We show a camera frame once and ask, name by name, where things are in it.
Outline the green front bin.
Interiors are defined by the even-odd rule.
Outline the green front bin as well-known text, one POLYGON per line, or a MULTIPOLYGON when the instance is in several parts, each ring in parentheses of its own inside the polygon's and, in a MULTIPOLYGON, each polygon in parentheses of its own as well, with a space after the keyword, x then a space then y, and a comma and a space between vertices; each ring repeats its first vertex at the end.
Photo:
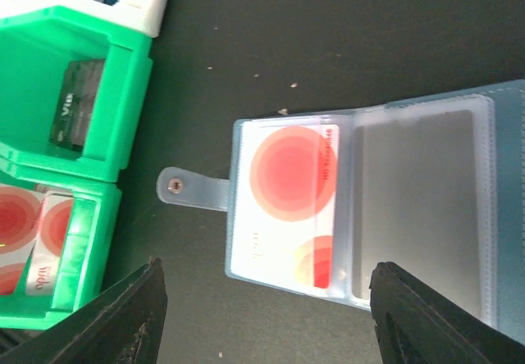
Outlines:
POLYGON ((121 191, 1 160, 1 326, 46 330, 97 297, 121 191))

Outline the blue card holder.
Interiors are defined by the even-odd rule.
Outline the blue card holder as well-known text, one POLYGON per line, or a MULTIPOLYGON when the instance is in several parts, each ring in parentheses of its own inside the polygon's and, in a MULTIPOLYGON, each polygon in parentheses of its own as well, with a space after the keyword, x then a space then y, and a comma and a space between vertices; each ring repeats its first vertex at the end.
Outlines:
POLYGON ((372 272, 394 262, 489 326, 524 339, 524 83, 375 107, 236 121, 230 175, 176 167, 166 203, 227 214, 225 272, 237 280, 370 309, 372 272), (305 293, 230 273, 240 127, 321 119, 340 128, 331 284, 305 293))

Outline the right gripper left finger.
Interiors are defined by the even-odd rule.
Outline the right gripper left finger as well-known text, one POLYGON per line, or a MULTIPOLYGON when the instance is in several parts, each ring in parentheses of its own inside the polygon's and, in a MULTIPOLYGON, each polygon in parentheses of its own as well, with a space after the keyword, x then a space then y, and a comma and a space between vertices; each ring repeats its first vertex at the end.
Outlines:
POLYGON ((155 363, 167 313, 162 262, 150 259, 91 303, 1 356, 2 363, 155 363))

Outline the green bin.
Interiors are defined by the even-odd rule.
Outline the green bin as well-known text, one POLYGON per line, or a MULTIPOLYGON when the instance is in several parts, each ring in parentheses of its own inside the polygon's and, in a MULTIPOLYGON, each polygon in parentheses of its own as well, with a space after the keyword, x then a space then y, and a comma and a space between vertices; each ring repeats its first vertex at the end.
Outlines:
POLYGON ((97 297, 121 191, 1 160, 1 326, 46 330, 97 297))
POLYGON ((152 70, 152 40, 66 7, 1 21, 1 154, 116 181, 152 70))

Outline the red white card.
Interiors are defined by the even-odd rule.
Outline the red white card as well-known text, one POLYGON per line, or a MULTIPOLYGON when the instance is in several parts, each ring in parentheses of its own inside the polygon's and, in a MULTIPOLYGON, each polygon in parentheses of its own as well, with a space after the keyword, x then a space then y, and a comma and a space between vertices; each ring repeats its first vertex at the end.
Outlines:
POLYGON ((240 127, 230 273, 305 293, 331 284, 340 128, 325 120, 240 127))

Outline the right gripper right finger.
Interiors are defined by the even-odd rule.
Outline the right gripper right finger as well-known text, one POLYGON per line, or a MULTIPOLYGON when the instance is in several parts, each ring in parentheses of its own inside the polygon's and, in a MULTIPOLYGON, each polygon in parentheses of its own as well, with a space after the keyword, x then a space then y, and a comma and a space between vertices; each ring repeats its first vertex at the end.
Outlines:
POLYGON ((523 363, 524 345, 393 262, 372 272, 370 307, 384 363, 523 363))

